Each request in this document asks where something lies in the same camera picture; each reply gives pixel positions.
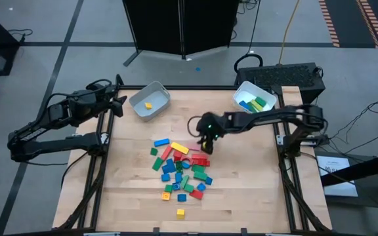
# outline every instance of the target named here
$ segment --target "blue cube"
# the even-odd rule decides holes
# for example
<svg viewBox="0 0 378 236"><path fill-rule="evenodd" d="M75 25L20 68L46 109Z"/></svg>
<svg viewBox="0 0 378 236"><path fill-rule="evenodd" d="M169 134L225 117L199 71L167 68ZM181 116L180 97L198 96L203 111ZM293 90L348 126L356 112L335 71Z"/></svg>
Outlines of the blue cube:
<svg viewBox="0 0 378 236"><path fill-rule="evenodd" d="M174 183L173 184L173 190L179 190L180 189L180 183Z"/></svg>
<svg viewBox="0 0 378 236"><path fill-rule="evenodd" d="M169 181L169 180L170 180L170 174L169 173L161 175L161 181L165 182L165 181Z"/></svg>
<svg viewBox="0 0 378 236"><path fill-rule="evenodd" d="M175 174L176 183L182 182L182 173Z"/></svg>
<svg viewBox="0 0 378 236"><path fill-rule="evenodd" d="M186 194L178 194L177 201L186 201Z"/></svg>
<svg viewBox="0 0 378 236"><path fill-rule="evenodd" d="M205 181L205 183L206 183L207 185L211 185L211 184L213 184L213 179L210 178L210 177L207 177L207 180Z"/></svg>
<svg viewBox="0 0 378 236"><path fill-rule="evenodd" d="M205 190L205 188L207 188L207 187L205 186L205 184L200 183L196 188L197 188L199 191L203 191L203 190Z"/></svg>

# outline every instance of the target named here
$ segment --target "green cube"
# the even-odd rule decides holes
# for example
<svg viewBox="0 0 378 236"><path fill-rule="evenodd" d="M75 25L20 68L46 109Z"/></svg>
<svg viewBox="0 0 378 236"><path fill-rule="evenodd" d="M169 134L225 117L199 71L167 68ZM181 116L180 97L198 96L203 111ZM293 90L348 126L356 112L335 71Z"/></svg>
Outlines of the green cube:
<svg viewBox="0 0 378 236"><path fill-rule="evenodd" d="M158 150L157 150L157 148L151 148L151 155L157 155L157 153L158 153Z"/></svg>
<svg viewBox="0 0 378 236"><path fill-rule="evenodd" d="M164 191L171 193L173 186L171 184L166 184Z"/></svg>
<svg viewBox="0 0 378 236"><path fill-rule="evenodd" d="M153 170L158 171L161 167L161 164L163 164L163 159L157 157L156 161L154 162L154 165L152 165Z"/></svg>
<svg viewBox="0 0 378 236"><path fill-rule="evenodd" d="M197 178L198 180L206 181L208 178L208 175L206 173L195 171L194 178Z"/></svg>
<svg viewBox="0 0 378 236"><path fill-rule="evenodd" d="M204 173L205 172L205 167L203 166L200 166L200 165L193 165L192 166L192 171L193 172L201 172L201 173Z"/></svg>
<svg viewBox="0 0 378 236"><path fill-rule="evenodd" d="M189 193L194 191L194 186L191 184L186 184L185 187L183 188L185 191L188 191Z"/></svg>

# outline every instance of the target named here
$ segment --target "green rectangular block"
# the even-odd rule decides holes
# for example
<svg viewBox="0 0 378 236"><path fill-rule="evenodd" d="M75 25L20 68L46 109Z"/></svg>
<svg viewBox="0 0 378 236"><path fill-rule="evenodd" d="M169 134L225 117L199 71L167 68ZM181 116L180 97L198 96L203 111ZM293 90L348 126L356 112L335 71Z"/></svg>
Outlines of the green rectangular block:
<svg viewBox="0 0 378 236"><path fill-rule="evenodd" d="M195 171L194 178L197 178L198 180L206 181L208 178L208 175L206 173Z"/></svg>
<svg viewBox="0 0 378 236"><path fill-rule="evenodd" d="M152 165L153 170L158 171L161 167L161 164L163 164L163 159L157 157L156 161L154 162L154 165Z"/></svg>
<svg viewBox="0 0 378 236"><path fill-rule="evenodd" d="M183 188L185 191L188 191L189 193L194 191L194 186L191 184L186 184L185 187Z"/></svg>
<svg viewBox="0 0 378 236"><path fill-rule="evenodd" d="M186 183L188 182L188 180L189 180L189 175L183 176L183 180L182 180L182 183L180 184L180 186L184 187L186 185Z"/></svg>
<svg viewBox="0 0 378 236"><path fill-rule="evenodd" d="M171 193L173 186L171 184L166 184L164 191Z"/></svg>
<svg viewBox="0 0 378 236"><path fill-rule="evenodd" d="M193 165L192 166L192 171L193 172L201 172L201 173L204 173L205 172L205 167L203 166L199 166L199 165Z"/></svg>

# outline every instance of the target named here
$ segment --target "blue rectangular block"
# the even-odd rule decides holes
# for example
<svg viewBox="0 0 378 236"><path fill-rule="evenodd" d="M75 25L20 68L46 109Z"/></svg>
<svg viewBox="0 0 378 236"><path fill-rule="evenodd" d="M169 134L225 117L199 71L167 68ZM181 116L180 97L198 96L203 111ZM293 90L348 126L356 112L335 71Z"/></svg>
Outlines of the blue rectangular block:
<svg viewBox="0 0 378 236"><path fill-rule="evenodd" d="M178 194L177 201L186 201L186 194Z"/></svg>
<svg viewBox="0 0 378 236"><path fill-rule="evenodd" d="M157 141L154 142L154 147L158 147L158 146L162 146L162 145L166 145L166 144L170 144L170 139L165 138L163 140L157 140Z"/></svg>

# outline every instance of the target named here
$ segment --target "green block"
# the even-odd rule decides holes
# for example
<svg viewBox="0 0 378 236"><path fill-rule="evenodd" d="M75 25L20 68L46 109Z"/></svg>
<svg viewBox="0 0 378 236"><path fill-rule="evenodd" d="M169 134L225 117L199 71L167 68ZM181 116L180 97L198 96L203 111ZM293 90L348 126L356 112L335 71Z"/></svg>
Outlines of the green block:
<svg viewBox="0 0 378 236"><path fill-rule="evenodd" d="M180 184L180 186L184 187L186 185L186 183L188 182L188 180L189 180L189 175L183 176L183 180L182 180L182 183Z"/></svg>
<svg viewBox="0 0 378 236"><path fill-rule="evenodd" d="M164 191L171 193L173 186L171 184L166 184Z"/></svg>
<svg viewBox="0 0 378 236"><path fill-rule="evenodd" d="M204 173L205 172L205 167L203 166L199 166L199 165L193 165L192 166L192 171L193 172L201 172L201 173Z"/></svg>
<svg viewBox="0 0 378 236"><path fill-rule="evenodd" d="M158 171L161 167L161 164L163 164L163 159L157 157L154 165L152 165L153 170Z"/></svg>
<svg viewBox="0 0 378 236"><path fill-rule="evenodd" d="M186 184L185 187L183 188L185 191L188 191L189 193L194 191L194 186L190 184Z"/></svg>
<svg viewBox="0 0 378 236"><path fill-rule="evenodd" d="M206 181L208 178L208 175L206 173L195 171L194 178L197 178L198 180Z"/></svg>
<svg viewBox="0 0 378 236"><path fill-rule="evenodd" d="M265 102L262 98L256 97L256 98L255 98L255 101L256 101L257 103L259 103L259 105L261 105L263 108L264 108L265 105L266 105L266 102Z"/></svg>
<svg viewBox="0 0 378 236"><path fill-rule="evenodd" d="M151 155L157 155L157 153L158 153L158 150L157 150L157 148L151 148Z"/></svg>

